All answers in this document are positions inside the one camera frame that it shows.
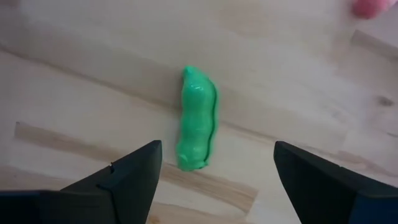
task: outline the green squishy toy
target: green squishy toy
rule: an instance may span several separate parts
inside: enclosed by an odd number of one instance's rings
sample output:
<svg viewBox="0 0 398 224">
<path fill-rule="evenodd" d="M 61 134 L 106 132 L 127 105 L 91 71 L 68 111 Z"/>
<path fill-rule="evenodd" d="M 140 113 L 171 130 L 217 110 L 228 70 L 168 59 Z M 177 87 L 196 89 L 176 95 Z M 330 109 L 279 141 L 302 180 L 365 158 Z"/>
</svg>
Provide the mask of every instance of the green squishy toy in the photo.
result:
<svg viewBox="0 0 398 224">
<path fill-rule="evenodd" d="M 208 165 L 218 128 L 219 94 L 201 70 L 183 71 L 181 134 L 177 144 L 178 167 L 183 171 Z"/>
</svg>

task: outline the pink object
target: pink object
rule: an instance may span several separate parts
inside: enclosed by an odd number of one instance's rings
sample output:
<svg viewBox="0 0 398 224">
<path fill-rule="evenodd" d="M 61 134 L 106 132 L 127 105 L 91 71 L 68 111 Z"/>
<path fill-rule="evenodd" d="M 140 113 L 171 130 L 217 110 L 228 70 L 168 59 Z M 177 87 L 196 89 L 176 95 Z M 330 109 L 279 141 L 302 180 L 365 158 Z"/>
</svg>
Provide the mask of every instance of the pink object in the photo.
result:
<svg viewBox="0 0 398 224">
<path fill-rule="evenodd" d="M 398 0 L 356 0 L 353 13 L 363 19 L 372 19 L 380 13 L 387 11 Z"/>
</svg>

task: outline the wood grain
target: wood grain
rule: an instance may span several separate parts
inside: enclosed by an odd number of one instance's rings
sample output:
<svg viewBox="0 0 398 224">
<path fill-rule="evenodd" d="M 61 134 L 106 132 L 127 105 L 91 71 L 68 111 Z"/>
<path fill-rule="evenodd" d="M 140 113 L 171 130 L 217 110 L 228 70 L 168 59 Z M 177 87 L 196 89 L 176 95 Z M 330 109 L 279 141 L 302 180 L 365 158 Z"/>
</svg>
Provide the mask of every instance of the wood grain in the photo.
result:
<svg viewBox="0 0 398 224">
<path fill-rule="evenodd" d="M 32 190 L 49 189 L 60 190 L 74 181 L 57 179 L 46 175 L 35 174 L 20 170 L 16 167 L 0 166 L 0 189 L 1 190 Z M 175 224 L 175 223 L 197 223 L 197 224 L 244 224 L 236 220 L 222 218 L 210 213 L 201 212 L 176 205 L 164 203 L 152 203 L 147 224 Z"/>
<path fill-rule="evenodd" d="M 247 222 L 230 220 L 206 212 L 183 208 L 176 205 L 153 203 L 147 224 L 244 224 Z"/>
<path fill-rule="evenodd" d="M 163 165 L 161 179 L 234 205 L 246 213 L 257 195 L 257 190 L 247 185 L 198 171 L 181 172 L 171 164 Z"/>
<path fill-rule="evenodd" d="M 79 154 L 100 161 L 112 162 L 123 156 L 117 149 L 91 145 L 79 139 L 23 122 L 16 123 L 14 136 L 16 139 L 39 146 Z M 247 185 L 201 172 L 182 172 L 168 163 L 163 164 L 160 179 L 221 200 L 245 213 L 250 211 L 257 195 L 257 190 Z"/>
</svg>

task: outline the wooden table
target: wooden table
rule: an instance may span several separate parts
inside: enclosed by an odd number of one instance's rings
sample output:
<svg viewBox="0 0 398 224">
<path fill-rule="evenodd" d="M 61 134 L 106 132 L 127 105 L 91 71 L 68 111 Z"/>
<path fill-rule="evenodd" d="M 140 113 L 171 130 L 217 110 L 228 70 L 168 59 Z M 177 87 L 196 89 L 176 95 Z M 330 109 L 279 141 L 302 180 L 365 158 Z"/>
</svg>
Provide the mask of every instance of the wooden table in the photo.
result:
<svg viewBox="0 0 398 224">
<path fill-rule="evenodd" d="M 3 1 L 1 188 L 60 189 L 153 139 L 149 223 L 299 223 L 276 140 L 398 186 L 398 68 L 360 23 L 345 0 Z M 187 64 L 221 92 L 194 173 L 174 166 Z"/>
</svg>

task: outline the green pea pod toy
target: green pea pod toy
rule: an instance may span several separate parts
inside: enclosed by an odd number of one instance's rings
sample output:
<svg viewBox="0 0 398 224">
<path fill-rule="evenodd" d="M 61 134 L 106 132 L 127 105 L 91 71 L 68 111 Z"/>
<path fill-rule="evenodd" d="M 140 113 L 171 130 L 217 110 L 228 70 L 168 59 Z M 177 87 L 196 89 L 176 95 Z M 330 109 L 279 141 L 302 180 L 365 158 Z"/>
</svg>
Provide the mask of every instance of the green pea pod toy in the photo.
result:
<svg viewBox="0 0 398 224">
<path fill-rule="evenodd" d="M 181 134 L 177 144 L 178 167 L 184 171 L 208 165 L 218 128 L 219 94 L 214 83 L 198 68 L 183 71 Z"/>
</svg>

